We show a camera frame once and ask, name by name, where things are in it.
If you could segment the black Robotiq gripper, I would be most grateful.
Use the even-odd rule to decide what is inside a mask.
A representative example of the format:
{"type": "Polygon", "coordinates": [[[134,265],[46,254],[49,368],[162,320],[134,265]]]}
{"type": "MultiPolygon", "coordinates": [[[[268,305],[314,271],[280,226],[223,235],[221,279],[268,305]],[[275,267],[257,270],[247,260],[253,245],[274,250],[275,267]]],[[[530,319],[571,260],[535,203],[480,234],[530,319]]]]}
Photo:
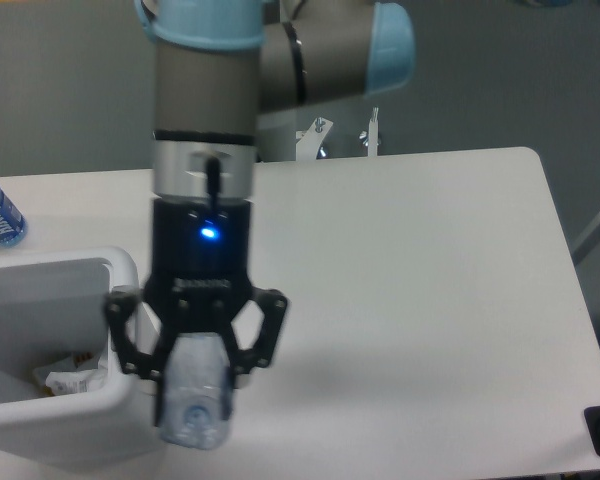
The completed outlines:
{"type": "Polygon", "coordinates": [[[204,201],[153,201],[151,269],[144,286],[114,290],[104,297],[103,314],[121,371],[152,381],[156,386],[153,425],[164,411],[166,366],[179,335],[217,333],[226,358],[222,419],[233,413],[239,378],[254,368],[269,368],[288,308],[279,290],[252,289],[248,278],[252,203],[222,201],[213,211],[204,201]],[[144,302],[160,321],[151,353],[144,353],[127,334],[127,323],[144,302]],[[241,349],[233,321],[248,302],[262,313],[260,330],[247,349],[241,349]]]}

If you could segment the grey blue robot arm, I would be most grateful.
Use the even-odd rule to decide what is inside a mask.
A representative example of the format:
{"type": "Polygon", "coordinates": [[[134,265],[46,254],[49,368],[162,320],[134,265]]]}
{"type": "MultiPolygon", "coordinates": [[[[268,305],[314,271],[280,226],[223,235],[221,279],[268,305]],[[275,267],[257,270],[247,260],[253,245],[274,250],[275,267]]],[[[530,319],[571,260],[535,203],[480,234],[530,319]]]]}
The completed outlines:
{"type": "Polygon", "coordinates": [[[290,1],[267,23],[261,1],[140,1],[156,48],[151,265],[103,313],[121,369],[155,383],[153,421],[180,395],[170,366],[191,334],[223,343],[218,417],[239,377],[273,359],[286,313],[248,276],[262,114],[405,85],[415,68],[406,10],[375,1],[290,1]]]}

